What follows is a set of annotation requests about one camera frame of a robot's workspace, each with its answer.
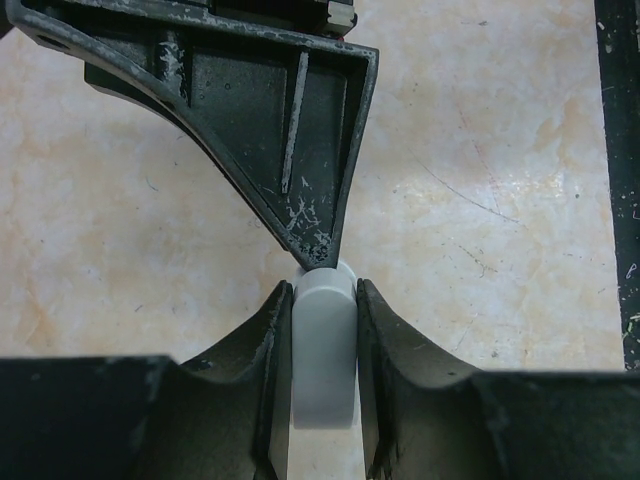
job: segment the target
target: scratched black metal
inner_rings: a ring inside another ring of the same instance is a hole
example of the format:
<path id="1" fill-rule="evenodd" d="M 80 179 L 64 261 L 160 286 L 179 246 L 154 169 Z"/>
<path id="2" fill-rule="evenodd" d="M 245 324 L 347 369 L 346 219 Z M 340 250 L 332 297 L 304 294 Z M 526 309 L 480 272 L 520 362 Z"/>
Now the scratched black metal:
<path id="1" fill-rule="evenodd" d="M 640 370 L 639 1 L 596 0 L 611 208 L 627 370 Z"/>

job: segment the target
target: marble surface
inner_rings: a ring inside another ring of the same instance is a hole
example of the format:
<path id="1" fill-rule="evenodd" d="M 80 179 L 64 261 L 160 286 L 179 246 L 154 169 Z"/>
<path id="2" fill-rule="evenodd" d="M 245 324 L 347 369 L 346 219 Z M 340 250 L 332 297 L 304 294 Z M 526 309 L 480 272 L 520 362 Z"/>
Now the marble surface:
<path id="1" fill-rule="evenodd" d="M 343 257 L 484 368 L 622 368 L 593 2 L 364 0 L 381 51 Z M 0 354 L 166 352 L 295 264 L 180 131 L 0 42 Z M 360 432 L 292 433 L 290 478 L 363 475 Z"/>

